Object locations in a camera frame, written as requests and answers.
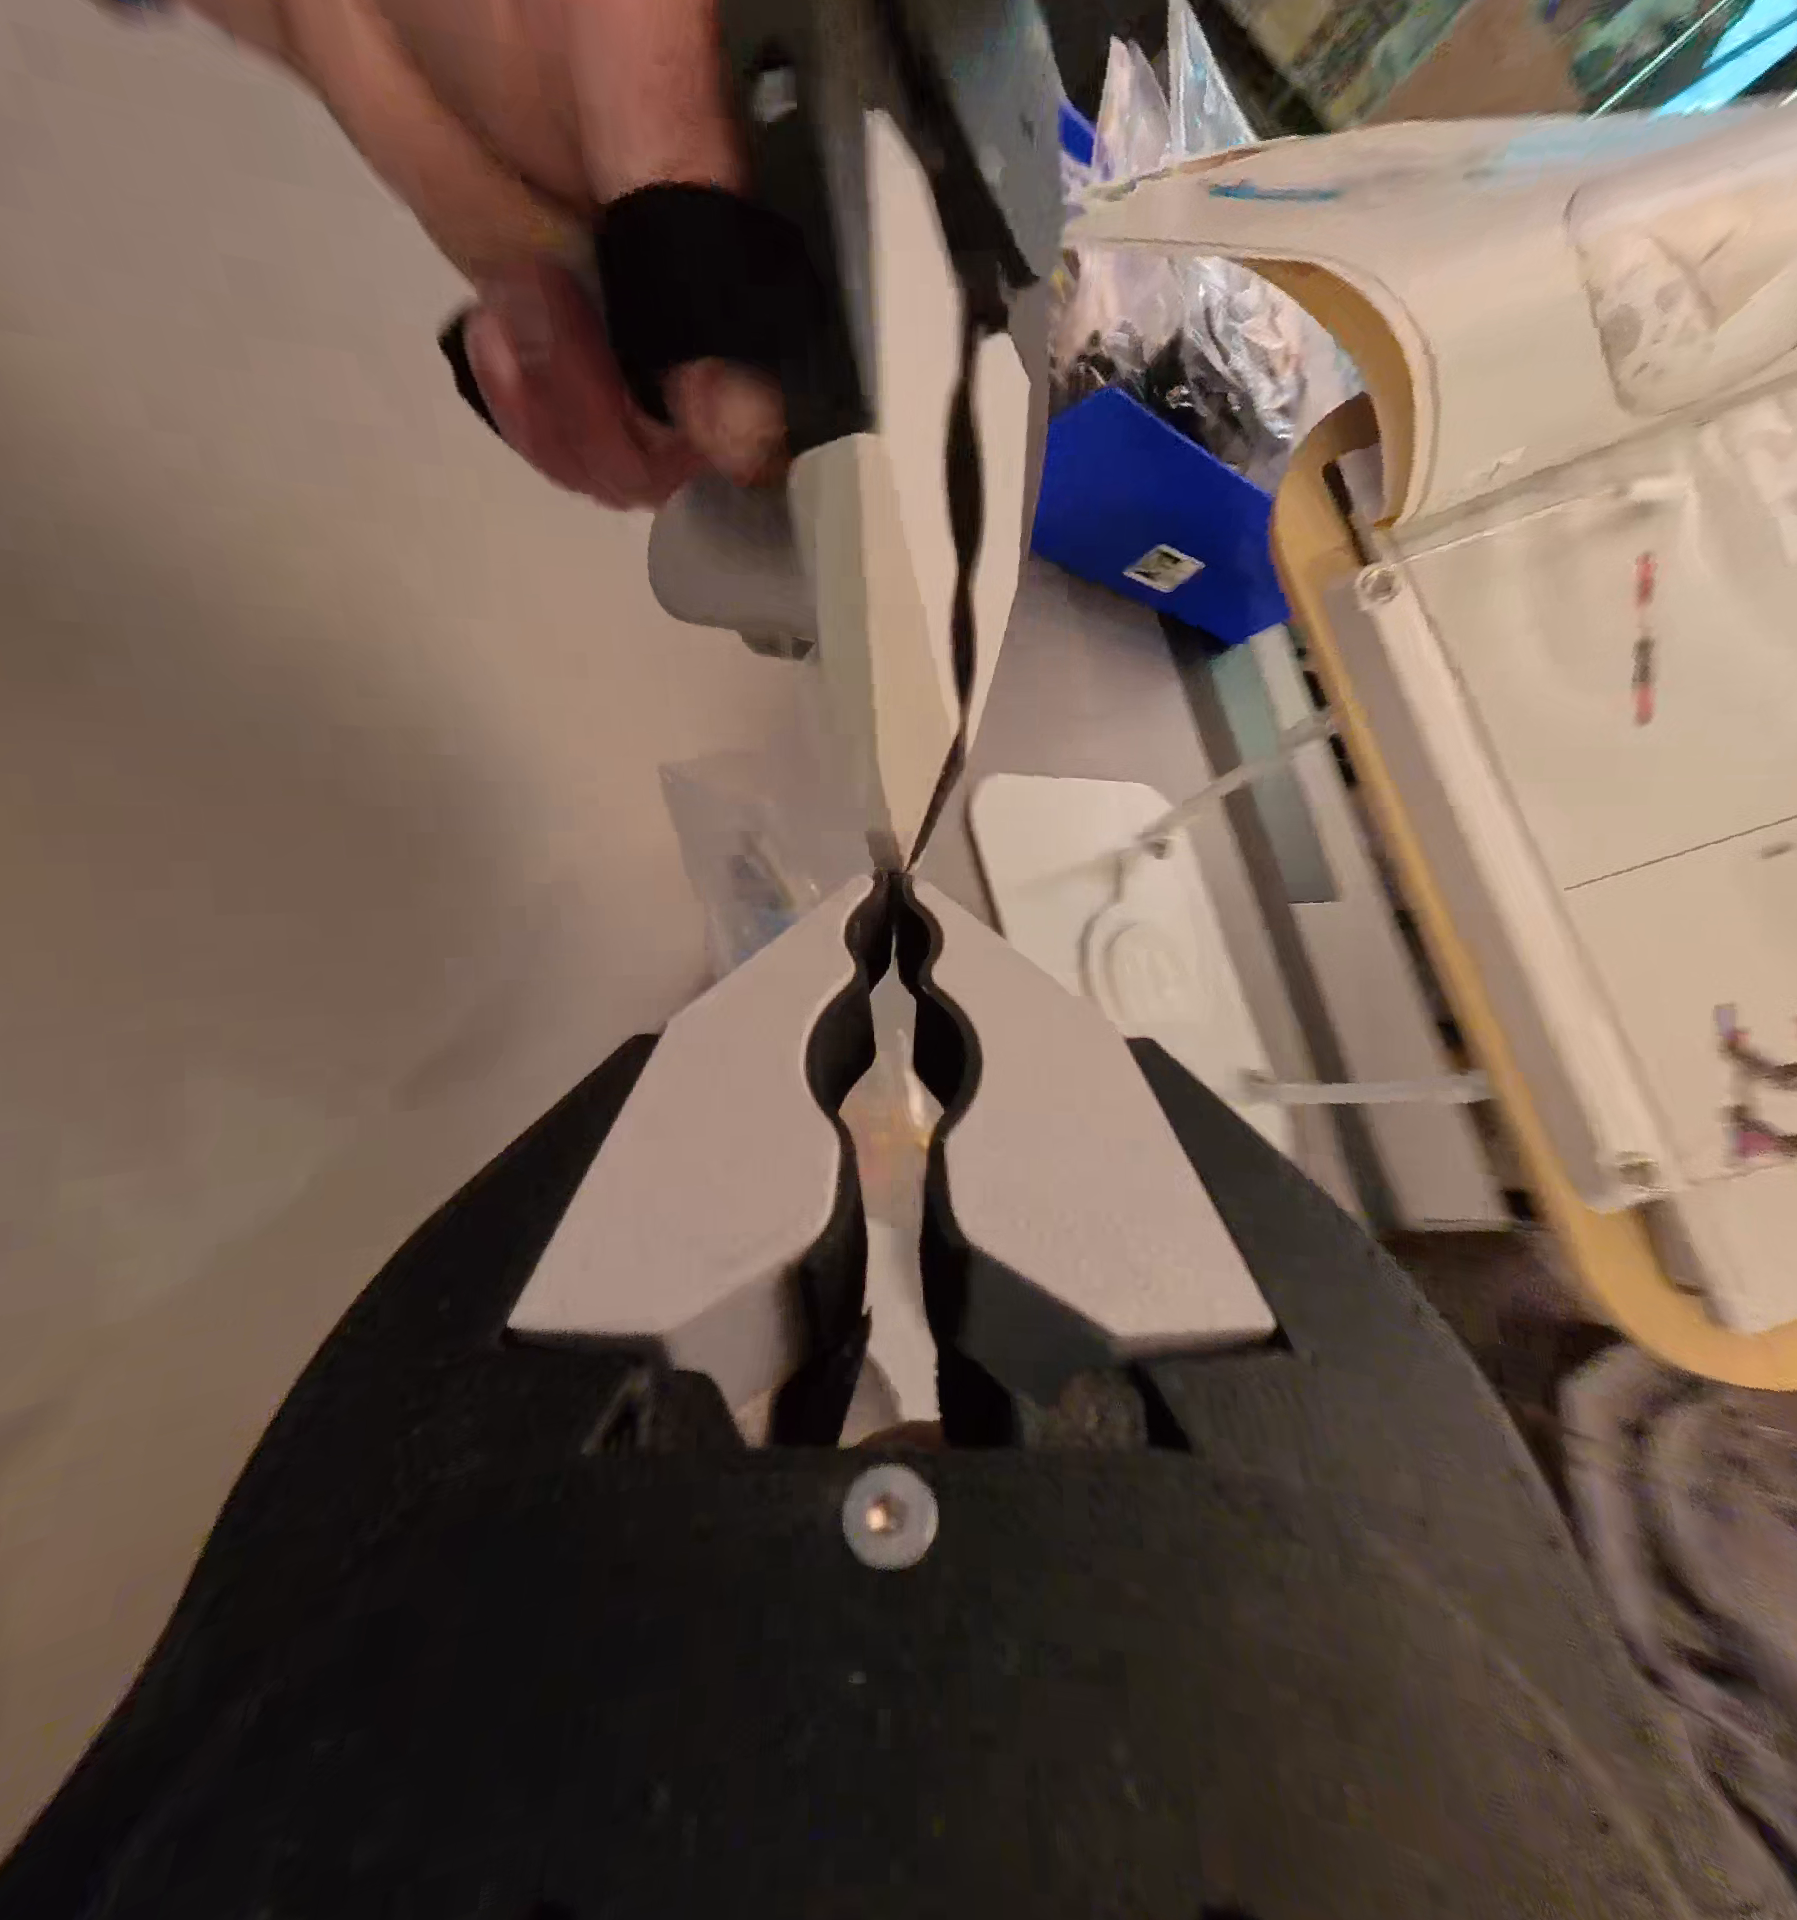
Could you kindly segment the large clear plastic bag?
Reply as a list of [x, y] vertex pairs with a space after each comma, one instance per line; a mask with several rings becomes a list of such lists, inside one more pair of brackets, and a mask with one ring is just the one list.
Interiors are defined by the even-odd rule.
[[[756, 951], [847, 879], [862, 842], [814, 758], [789, 747], [673, 761], [659, 772], [684, 873], [703, 909], [713, 979]], [[940, 1108], [911, 1069], [911, 1001], [895, 974], [872, 990], [877, 1053], [842, 1106], [866, 1213], [915, 1213]]]

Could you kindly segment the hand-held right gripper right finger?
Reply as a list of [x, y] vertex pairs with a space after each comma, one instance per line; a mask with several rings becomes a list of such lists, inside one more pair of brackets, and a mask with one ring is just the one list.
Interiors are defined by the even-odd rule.
[[894, 884], [911, 1067], [940, 1106], [918, 1262], [954, 1444], [1160, 1360], [1276, 1339], [1273, 1310], [1140, 1058], [940, 889]]

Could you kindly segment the white book stand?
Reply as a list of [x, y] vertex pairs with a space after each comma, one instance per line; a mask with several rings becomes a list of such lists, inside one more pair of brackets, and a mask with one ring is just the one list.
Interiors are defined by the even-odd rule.
[[1217, 914], [1189, 876], [1192, 813], [1172, 814], [1135, 782], [998, 772], [978, 786], [972, 829], [1006, 930], [1129, 1033], [1192, 1041], [1192, 1062], [1221, 1092], [1241, 1092], [1254, 1117], [1329, 1099], [1465, 1108], [1487, 1096], [1508, 1123], [1539, 1219], [1560, 1235], [1582, 1291], [1621, 1332], [1705, 1380], [1797, 1390], [1797, 1326], [1751, 1335], [1722, 1328], [1668, 1279], [1635, 1217], [1590, 1206], [1564, 1179], [1558, 1143], [1520, 1069], [1527, 1046], [1511, 1042], [1502, 1027], [1514, 1007], [1511, 948], [1489, 930], [1470, 889], [1448, 889], [1458, 851], [1450, 814], [1431, 779], [1394, 779], [1404, 721], [1377, 689], [1376, 666], [1361, 662], [1364, 640], [1351, 636], [1363, 616], [1357, 580], [1371, 558], [1364, 508], [1384, 489], [1371, 398], [1366, 407], [1371, 423], [1346, 404], [1318, 425], [1276, 492], [1270, 544], [1299, 633], [1318, 660], [1324, 713], [1299, 718], [1306, 695], [1293, 686], [1294, 666], [1273, 666], [1270, 642], [1259, 640], [1271, 740], [1244, 775], [1286, 777], [1306, 798], [1321, 798], [1331, 758], [1324, 729], [1333, 722], [1478, 1067], [1431, 1065], [1428, 1019], [1410, 1003], [1396, 958], [1366, 988], [1363, 1022], [1373, 1029], [1401, 1012], [1404, 1041], [1357, 1045], [1349, 1084], [1278, 1083], [1248, 1029]]

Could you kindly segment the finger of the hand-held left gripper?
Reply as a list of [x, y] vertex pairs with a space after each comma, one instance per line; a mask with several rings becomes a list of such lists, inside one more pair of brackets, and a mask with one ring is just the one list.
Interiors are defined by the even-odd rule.
[[1050, 423], [1051, 285], [1008, 292], [1004, 324], [969, 320], [948, 443], [948, 506], [956, 580], [952, 681], [956, 721], [910, 868], [922, 856], [965, 770], [1021, 594]]
[[956, 615], [971, 536], [954, 476], [972, 312], [933, 181], [887, 109], [862, 115], [868, 420], [807, 452], [819, 666], [870, 865], [908, 873], [961, 745]]

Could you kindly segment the person's left hand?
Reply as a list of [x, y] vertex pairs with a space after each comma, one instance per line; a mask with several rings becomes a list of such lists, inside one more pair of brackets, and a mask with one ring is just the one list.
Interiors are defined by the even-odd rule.
[[599, 214], [643, 187], [745, 190], [719, 3], [185, 2], [287, 70], [468, 280], [454, 333], [494, 431], [608, 508], [785, 468], [761, 371], [699, 362], [668, 421], [632, 396], [580, 280]]

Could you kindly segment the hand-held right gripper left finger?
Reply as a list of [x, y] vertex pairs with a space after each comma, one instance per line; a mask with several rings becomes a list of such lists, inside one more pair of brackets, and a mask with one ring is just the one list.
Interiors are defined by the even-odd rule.
[[874, 1060], [889, 876], [857, 876], [667, 1022], [509, 1310], [535, 1341], [664, 1360], [775, 1444], [835, 1444], [868, 1344], [842, 1106]]

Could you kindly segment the clear bags of parts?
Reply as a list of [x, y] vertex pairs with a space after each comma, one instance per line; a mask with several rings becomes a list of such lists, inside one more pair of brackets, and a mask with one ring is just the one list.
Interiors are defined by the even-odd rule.
[[[1093, 190], [1257, 139], [1197, 3], [1114, 35], [1098, 107], [1062, 114], [1068, 220]], [[1066, 240], [1055, 272], [1051, 414], [1102, 393], [1136, 400], [1264, 492], [1313, 425], [1361, 391], [1338, 343], [1257, 270], [1212, 256]]]

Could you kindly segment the lego instruction booklet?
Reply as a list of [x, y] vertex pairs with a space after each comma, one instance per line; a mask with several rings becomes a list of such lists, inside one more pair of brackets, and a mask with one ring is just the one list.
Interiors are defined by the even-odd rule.
[[1722, 1328], [1797, 1326], [1797, 102], [1280, 139], [1072, 236], [1251, 266], [1355, 358], [1351, 636], [1564, 1179]]

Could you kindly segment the blue plastic bin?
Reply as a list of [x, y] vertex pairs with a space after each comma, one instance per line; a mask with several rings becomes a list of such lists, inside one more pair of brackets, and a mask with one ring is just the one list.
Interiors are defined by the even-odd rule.
[[1051, 414], [1034, 552], [1227, 648], [1289, 619], [1270, 552], [1271, 492], [1136, 400]]

